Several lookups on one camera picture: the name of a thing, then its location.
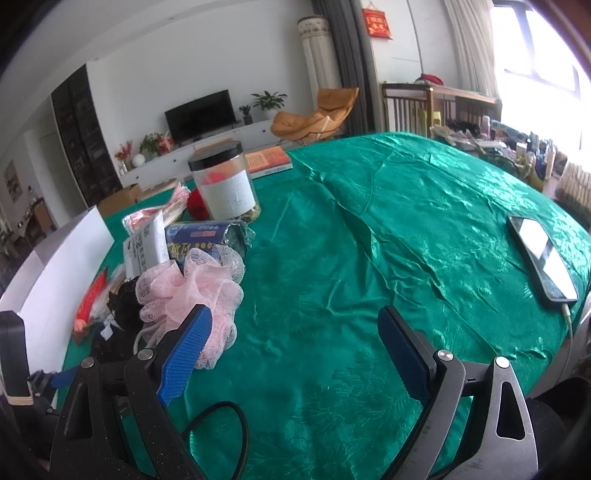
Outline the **pink mesh bath pouf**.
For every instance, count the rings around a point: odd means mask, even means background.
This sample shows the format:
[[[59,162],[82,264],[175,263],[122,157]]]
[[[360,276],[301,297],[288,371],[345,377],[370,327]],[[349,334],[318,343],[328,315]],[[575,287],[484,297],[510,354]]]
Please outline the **pink mesh bath pouf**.
[[[213,253],[192,248],[179,266],[176,261],[160,263],[136,282],[135,295],[141,306],[144,327],[136,335],[132,351],[141,342],[157,345],[164,334],[177,329],[194,306],[211,311],[212,326],[195,368],[211,370],[236,337],[235,312],[243,300],[240,286],[245,275],[242,257],[226,245],[215,244]]]

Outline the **pink cloth pack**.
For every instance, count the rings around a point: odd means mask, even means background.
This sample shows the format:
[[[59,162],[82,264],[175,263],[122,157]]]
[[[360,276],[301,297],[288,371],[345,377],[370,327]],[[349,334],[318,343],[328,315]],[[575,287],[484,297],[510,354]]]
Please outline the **pink cloth pack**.
[[[132,234],[158,214],[162,214],[163,225],[167,227],[183,215],[189,197],[190,190],[181,182],[177,182],[166,204],[143,208],[127,215],[122,219],[123,227],[128,234]]]

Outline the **black crochet bag with rhinestone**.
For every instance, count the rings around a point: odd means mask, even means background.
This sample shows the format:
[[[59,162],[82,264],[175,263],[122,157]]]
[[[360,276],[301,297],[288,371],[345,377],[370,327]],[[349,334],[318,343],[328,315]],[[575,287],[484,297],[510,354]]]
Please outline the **black crochet bag with rhinestone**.
[[[138,302],[135,287],[138,278],[125,281],[117,293],[110,292],[107,307],[116,324],[124,331],[137,333],[143,325],[140,319],[142,305]]]

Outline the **grey wet wipes pack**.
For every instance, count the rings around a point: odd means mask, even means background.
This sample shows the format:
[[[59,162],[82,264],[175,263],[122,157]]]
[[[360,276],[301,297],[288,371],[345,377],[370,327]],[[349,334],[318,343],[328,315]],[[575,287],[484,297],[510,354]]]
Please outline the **grey wet wipes pack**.
[[[127,280],[169,260],[162,212],[152,216],[125,240],[123,259]]]

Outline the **smartphone on table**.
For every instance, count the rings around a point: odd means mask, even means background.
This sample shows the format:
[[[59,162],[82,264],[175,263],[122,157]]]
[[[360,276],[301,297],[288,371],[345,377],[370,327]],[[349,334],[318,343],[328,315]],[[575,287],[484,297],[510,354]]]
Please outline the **smartphone on table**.
[[[531,267],[537,288],[549,305],[574,304],[579,295],[557,247],[542,224],[510,215],[508,227]]]

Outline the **red yarn ball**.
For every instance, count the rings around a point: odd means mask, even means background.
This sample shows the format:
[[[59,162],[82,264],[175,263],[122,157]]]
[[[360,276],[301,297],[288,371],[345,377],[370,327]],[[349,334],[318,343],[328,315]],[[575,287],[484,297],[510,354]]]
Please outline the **red yarn ball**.
[[[190,195],[187,198],[186,210],[189,216],[195,221],[207,221],[211,219],[211,215],[205,206],[204,199],[202,199],[197,189],[190,192]]]

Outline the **clear jar black lid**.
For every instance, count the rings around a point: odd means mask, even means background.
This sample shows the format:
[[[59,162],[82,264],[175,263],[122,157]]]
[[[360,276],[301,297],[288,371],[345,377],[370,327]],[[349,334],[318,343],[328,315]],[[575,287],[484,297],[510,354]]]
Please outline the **clear jar black lid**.
[[[260,214],[249,167],[237,141],[212,145],[188,161],[193,181],[213,220],[252,223]]]

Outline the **white tv cabinet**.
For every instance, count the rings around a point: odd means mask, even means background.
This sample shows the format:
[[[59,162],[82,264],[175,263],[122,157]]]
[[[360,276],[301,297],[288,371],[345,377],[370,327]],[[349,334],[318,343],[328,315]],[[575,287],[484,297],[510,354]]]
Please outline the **white tv cabinet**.
[[[245,153],[276,145],[279,139],[270,132],[270,125],[270,120],[256,122],[179,147],[122,175],[121,184],[123,187],[137,184],[141,189],[147,189],[173,178],[187,177],[190,175],[190,158],[196,152],[219,143],[237,141],[242,144]]]

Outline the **round white vase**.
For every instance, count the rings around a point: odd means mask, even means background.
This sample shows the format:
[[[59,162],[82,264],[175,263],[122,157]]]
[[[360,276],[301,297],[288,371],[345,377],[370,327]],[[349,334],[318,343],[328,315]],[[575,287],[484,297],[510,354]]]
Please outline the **round white vase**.
[[[132,158],[132,165],[137,168],[142,166],[145,163],[145,157],[142,154],[136,154]]]

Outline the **orange book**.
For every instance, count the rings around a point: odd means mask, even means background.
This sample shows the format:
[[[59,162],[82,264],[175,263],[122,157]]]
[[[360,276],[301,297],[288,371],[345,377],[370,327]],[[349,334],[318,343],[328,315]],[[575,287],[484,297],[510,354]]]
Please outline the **orange book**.
[[[290,156],[279,146],[246,153],[245,160],[252,179],[262,178],[293,168]]]

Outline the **red flower arrangement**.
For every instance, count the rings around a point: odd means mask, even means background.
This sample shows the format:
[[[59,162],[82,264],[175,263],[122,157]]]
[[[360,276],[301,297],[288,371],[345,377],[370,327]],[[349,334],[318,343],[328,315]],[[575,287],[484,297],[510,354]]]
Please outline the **red flower arrangement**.
[[[137,154],[142,154],[146,158],[170,153],[175,148],[175,143],[169,133],[150,133],[143,137],[136,149]],[[126,161],[132,158],[134,152],[133,141],[128,140],[121,144],[114,153],[114,158],[118,161]]]

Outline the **dark display cabinet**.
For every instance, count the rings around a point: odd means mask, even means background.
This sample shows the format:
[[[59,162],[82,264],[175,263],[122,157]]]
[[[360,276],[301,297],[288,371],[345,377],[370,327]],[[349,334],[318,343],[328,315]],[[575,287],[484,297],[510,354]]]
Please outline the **dark display cabinet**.
[[[86,66],[64,80],[50,98],[73,177],[86,204],[96,206],[122,185],[99,126]]]

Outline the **small potted plant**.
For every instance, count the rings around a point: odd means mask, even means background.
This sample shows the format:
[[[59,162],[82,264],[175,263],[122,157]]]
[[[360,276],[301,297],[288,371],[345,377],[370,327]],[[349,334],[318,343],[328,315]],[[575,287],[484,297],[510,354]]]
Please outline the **small potted plant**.
[[[238,108],[240,114],[242,114],[242,120],[245,125],[252,125],[252,106],[242,105]]]

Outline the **black television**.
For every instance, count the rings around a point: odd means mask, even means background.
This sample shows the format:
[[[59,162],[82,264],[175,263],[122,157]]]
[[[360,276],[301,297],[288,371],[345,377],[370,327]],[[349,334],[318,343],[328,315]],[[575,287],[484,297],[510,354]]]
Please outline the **black television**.
[[[197,98],[166,111],[164,115],[171,137],[177,144],[204,137],[236,122],[228,90]]]

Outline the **potted green plant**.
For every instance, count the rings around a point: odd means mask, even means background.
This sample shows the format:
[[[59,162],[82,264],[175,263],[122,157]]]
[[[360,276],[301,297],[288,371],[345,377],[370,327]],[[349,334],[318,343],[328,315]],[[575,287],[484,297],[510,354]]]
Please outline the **potted green plant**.
[[[252,97],[254,99],[253,106],[259,108],[266,115],[266,119],[270,121],[273,121],[277,113],[284,108],[287,100],[286,93],[270,93],[266,90],[263,93],[253,93]]]

